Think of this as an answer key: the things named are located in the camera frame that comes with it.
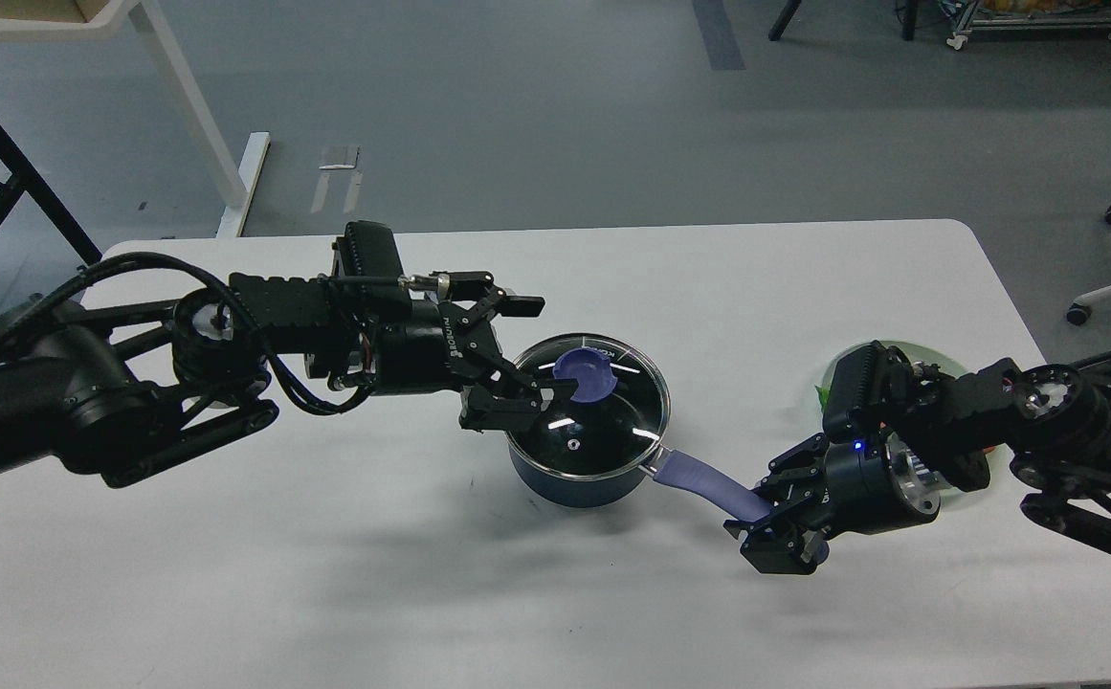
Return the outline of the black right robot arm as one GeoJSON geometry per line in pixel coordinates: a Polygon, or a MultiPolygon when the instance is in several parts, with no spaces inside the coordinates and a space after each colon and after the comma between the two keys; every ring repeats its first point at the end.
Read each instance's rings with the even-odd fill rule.
{"type": "Polygon", "coordinates": [[[835,362],[822,431],[751,490],[761,513],[722,526],[762,575],[813,575],[835,536],[928,525],[941,490],[987,489],[987,450],[1000,446],[1029,487],[1020,513],[1111,555],[1111,353],[955,376],[894,344],[858,344],[835,362]]]}

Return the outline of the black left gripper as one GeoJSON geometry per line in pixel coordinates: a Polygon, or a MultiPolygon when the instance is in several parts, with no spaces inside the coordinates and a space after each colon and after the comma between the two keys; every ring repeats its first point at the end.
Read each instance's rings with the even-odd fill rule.
{"type": "Polygon", "coordinates": [[[398,322],[368,331],[368,388],[376,396],[460,395],[459,427],[521,433],[556,402],[571,400],[572,379],[534,378],[499,359],[491,319],[537,318],[546,300],[516,294],[488,271],[441,272],[440,301],[416,300],[398,322]]]}

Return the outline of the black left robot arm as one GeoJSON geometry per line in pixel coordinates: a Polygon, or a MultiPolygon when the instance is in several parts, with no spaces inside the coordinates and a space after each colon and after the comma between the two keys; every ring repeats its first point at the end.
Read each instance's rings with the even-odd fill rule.
{"type": "Polygon", "coordinates": [[[117,256],[1,317],[0,475],[52,456],[129,487],[274,423],[271,385],[316,417],[450,389],[460,427],[506,432],[574,393],[508,362],[491,327],[538,317],[542,298],[486,272],[408,276],[389,248],[333,249],[317,278],[117,256]]]}

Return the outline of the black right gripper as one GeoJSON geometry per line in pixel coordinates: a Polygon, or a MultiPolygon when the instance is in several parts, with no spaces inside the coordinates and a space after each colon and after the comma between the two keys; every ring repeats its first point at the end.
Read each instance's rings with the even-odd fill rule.
{"type": "Polygon", "coordinates": [[[731,515],[722,527],[742,538],[740,555],[761,575],[813,575],[830,555],[828,536],[879,535],[939,518],[910,453],[870,435],[830,442],[817,433],[767,463],[752,492],[767,510],[731,515]]]}

